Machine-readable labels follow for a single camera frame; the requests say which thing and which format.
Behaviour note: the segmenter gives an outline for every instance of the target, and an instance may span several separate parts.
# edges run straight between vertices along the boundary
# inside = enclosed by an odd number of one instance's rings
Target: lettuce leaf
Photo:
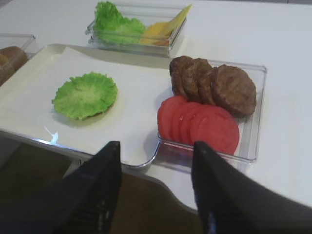
[[[96,6],[93,29],[102,42],[138,43],[146,27],[136,18],[123,17],[116,5],[106,1]]]
[[[115,102],[118,89],[112,78],[91,72],[81,77],[70,77],[52,100],[57,113],[83,120],[102,113]]]

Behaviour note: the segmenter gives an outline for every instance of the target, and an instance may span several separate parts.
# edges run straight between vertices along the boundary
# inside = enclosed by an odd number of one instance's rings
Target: red tomato slice
[[[197,112],[201,111],[205,108],[205,105],[198,105],[189,110],[188,113],[184,116],[181,125],[180,125],[180,141],[184,144],[192,145],[191,135],[190,135],[190,128],[191,123],[197,114]]]
[[[186,99],[182,96],[170,97],[163,101],[158,113],[157,113],[157,123],[158,131],[163,139],[172,140],[171,137],[171,119],[175,110],[186,103]]]
[[[238,124],[220,107],[209,106],[199,111],[191,124],[192,143],[205,141],[214,150],[234,154],[239,142]]]
[[[176,142],[182,142],[180,136],[180,127],[184,119],[184,116],[187,115],[193,108],[200,106],[197,102],[187,102],[181,105],[175,110],[172,115],[172,140]]]

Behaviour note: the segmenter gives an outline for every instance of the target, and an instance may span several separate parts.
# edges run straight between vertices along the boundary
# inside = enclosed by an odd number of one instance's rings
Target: cooked meat patty
[[[171,60],[169,72],[171,76],[171,85],[174,95],[181,95],[188,99],[182,83],[182,74],[184,67],[187,66],[193,59],[188,56],[180,56]]]
[[[193,59],[184,69],[182,83],[188,100],[201,102],[197,83],[205,74],[212,70],[212,66],[206,59]]]
[[[198,93],[202,104],[215,105],[211,92],[211,83],[218,75],[218,68],[214,67],[197,80]]]
[[[218,67],[212,94],[216,104],[234,117],[246,117],[255,110],[255,84],[248,74],[238,67],[227,65]]]

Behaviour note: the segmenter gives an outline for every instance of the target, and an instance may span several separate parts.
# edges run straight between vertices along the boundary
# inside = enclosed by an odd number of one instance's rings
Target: table surface
[[[177,56],[268,68],[259,157],[247,176],[312,206],[312,6],[234,1],[191,3],[185,40]],[[33,34],[39,47],[52,43],[87,46],[89,38],[84,31],[94,19],[96,4],[97,0],[14,0],[0,8],[0,32]],[[182,204],[195,209],[189,174],[156,164],[134,174],[163,183]]]

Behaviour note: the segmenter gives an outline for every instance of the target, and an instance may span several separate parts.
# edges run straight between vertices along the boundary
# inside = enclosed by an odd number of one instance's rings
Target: white paper
[[[85,121],[54,111],[51,100],[70,77],[89,72],[112,77],[117,99],[105,114]],[[121,160],[150,158],[157,145],[157,110],[167,97],[168,70],[100,61],[66,48],[58,62],[7,105],[24,119],[58,133],[58,144],[96,154],[108,141],[121,142]]]

